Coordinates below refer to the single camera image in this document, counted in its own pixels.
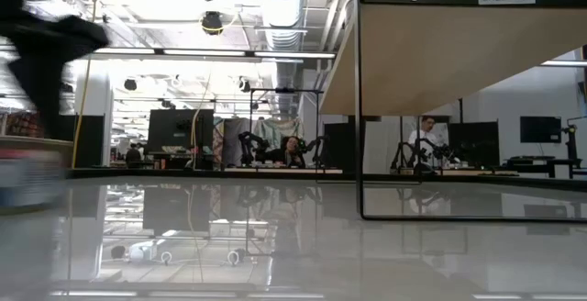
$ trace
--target shelf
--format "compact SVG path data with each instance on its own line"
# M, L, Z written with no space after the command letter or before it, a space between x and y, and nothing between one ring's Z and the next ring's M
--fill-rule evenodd
M587 43L587 0L361 0L363 115L415 116ZM354 115L354 27L320 113Z

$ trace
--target security camera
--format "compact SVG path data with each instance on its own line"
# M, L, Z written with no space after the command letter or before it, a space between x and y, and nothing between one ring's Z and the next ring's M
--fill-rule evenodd
M169 109L175 109L176 108L175 104L172 103L169 100L162 100L161 101L161 107L163 107L163 108L169 108Z
M127 89L128 91L137 90L137 81L135 81L133 79L127 79L125 81L125 89Z
M210 36L222 34L224 29L222 28L222 20L220 20L220 12L207 11L202 18L202 29Z
M241 92L247 93L250 92L250 83L248 80L245 80L244 77L240 76L238 78L238 89Z

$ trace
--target metal frame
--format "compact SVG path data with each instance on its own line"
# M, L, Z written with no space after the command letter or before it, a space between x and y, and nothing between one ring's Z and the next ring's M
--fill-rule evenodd
M253 132L253 94L256 91L264 91L265 93L274 92L278 94L282 91L285 94L297 93L297 94L304 94L310 93L316 96L316 137L318 137L318 130L320 129L319 118L320 118L320 94L323 94L324 91L320 90L305 90L305 89L271 89L271 88L250 88L250 98L249 98L249 132Z
M520 8L517 5L511 6L480 6L479 0L354 0L354 40L355 40L355 157L357 158L355 165L355 184L357 197L357 211L360 217L365 220L384 220L384 221L481 221L481 222L559 222L559 223L577 223L586 224L587 219L577 218L543 218L543 217L406 217L406 216L371 216L365 213L365 193L364 193L364 174L363 174L363 152L361 146L363 137L361 126L364 121L362 114L362 50L361 50L361 4L382 4L382 5L412 5L412 6L474 6L476 8L494 8L494 7L512 7ZM587 7L587 0L536 0L533 5L524 6L524 8L585 8ZM420 117L416 120L416 130L419 130ZM460 122L463 122L462 100L460 100ZM425 178L421 173L416 177L416 180L423 182ZM520 181L511 180L505 182L512 186L519 184Z

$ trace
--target computer monitor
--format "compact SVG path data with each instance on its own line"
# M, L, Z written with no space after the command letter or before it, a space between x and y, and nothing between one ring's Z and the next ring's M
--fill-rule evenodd
M191 147L193 109L154 109L150 111L148 152L164 152L164 147ZM214 110L201 109L198 113L195 137L197 146L206 152L213 149Z
M560 117L520 117L520 142L560 143Z
M452 123L449 125L449 145L457 157L470 166L500 165L497 122Z

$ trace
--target man in white shirt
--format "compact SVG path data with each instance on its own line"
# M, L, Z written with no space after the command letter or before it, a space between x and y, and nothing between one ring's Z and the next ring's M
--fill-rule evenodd
M420 139L428 139L431 143L437 145L437 138L434 136L430 131L434 127L435 121L434 118L431 116L422 116L422 120L420 122ZM417 139L416 131L412 131L410 134L410 138L408 139L408 143L415 147L415 140ZM426 149L426 157L430 158L432 156L432 146L425 141L420 140L420 149Z
M140 160L144 161L145 160L145 148L143 147L143 144L138 143L137 150L140 153Z

